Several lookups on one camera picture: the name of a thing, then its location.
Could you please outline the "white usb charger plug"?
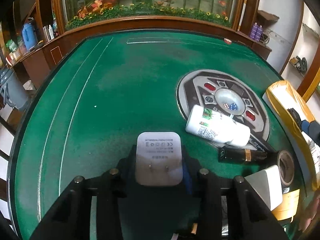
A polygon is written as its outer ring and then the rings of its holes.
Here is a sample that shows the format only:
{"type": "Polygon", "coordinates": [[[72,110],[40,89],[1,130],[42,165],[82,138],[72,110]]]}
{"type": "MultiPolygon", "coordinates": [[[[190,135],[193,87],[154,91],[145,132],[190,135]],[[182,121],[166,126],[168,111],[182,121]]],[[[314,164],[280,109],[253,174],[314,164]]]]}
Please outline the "white usb charger plug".
{"type": "Polygon", "coordinates": [[[150,187],[176,186],[182,181],[182,147],[177,133],[144,132],[138,136],[135,179],[150,187]]]}

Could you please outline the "black gold lipstick tube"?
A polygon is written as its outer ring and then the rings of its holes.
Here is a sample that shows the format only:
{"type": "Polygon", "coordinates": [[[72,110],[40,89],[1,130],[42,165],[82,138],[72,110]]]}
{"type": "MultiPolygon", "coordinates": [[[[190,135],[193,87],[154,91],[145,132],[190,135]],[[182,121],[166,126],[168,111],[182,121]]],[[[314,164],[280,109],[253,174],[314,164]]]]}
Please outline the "black gold lipstick tube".
{"type": "Polygon", "coordinates": [[[277,156],[278,152],[223,146],[219,149],[218,161],[228,164],[266,164],[276,160],[277,156]]]}

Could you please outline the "white plastic bottle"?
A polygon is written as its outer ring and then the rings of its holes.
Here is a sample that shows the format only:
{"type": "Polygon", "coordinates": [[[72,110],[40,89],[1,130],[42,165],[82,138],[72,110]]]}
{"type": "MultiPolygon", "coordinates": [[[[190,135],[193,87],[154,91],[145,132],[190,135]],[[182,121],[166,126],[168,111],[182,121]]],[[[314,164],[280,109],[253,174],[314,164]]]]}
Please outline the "white plastic bottle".
{"type": "Polygon", "coordinates": [[[185,130],[203,139],[235,147],[246,146],[251,135],[248,126],[199,105],[193,106],[185,130]]]}

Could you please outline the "small white box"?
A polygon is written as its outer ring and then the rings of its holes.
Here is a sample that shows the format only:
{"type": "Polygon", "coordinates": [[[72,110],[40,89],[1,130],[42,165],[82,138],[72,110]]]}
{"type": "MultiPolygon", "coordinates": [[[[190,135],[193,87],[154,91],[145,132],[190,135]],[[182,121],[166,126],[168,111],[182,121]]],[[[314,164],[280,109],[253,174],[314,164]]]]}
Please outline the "small white box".
{"type": "Polygon", "coordinates": [[[246,176],[245,179],[272,211],[283,201],[280,172],[277,165],[272,165],[259,172],[246,176]]]}

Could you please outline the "mahjong table centre dice panel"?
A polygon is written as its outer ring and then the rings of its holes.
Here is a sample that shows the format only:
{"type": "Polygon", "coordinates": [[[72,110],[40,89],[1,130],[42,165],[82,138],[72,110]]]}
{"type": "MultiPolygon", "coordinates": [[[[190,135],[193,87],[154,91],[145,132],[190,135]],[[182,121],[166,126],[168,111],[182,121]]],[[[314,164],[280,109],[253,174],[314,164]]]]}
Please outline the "mahjong table centre dice panel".
{"type": "Polygon", "coordinates": [[[212,69],[190,72],[178,84],[177,100],[185,118],[194,105],[199,105],[248,126],[255,139],[269,137],[270,121],[263,102],[230,74],[212,69]]]}

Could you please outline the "grey trash bin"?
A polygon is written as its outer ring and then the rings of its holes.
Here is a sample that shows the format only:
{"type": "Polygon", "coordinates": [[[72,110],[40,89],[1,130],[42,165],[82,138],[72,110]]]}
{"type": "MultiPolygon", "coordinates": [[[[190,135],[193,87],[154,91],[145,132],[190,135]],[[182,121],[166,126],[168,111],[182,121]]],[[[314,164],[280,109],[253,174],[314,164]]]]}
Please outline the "grey trash bin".
{"type": "Polygon", "coordinates": [[[29,104],[29,96],[20,83],[14,70],[4,67],[1,69],[1,96],[3,103],[18,111],[24,111],[29,104]]]}

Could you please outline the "purple bottles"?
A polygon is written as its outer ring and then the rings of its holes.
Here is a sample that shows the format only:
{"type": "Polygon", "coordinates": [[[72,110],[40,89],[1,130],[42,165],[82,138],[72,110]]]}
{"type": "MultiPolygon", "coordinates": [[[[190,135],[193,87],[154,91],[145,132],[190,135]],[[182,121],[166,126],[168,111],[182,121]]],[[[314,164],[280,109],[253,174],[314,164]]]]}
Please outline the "purple bottles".
{"type": "Polygon", "coordinates": [[[257,23],[253,24],[249,37],[257,42],[260,41],[260,38],[263,33],[263,28],[261,25],[258,25],[257,23]]]}

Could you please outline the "blue thermos jug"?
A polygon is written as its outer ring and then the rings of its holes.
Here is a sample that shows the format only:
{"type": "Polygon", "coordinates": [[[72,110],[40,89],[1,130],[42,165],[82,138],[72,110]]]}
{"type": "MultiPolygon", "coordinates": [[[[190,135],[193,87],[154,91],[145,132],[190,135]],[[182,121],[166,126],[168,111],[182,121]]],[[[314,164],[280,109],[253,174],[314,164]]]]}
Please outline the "blue thermos jug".
{"type": "Polygon", "coordinates": [[[27,18],[23,25],[22,37],[27,51],[32,51],[37,45],[36,25],[33,17],[27,18]]]}

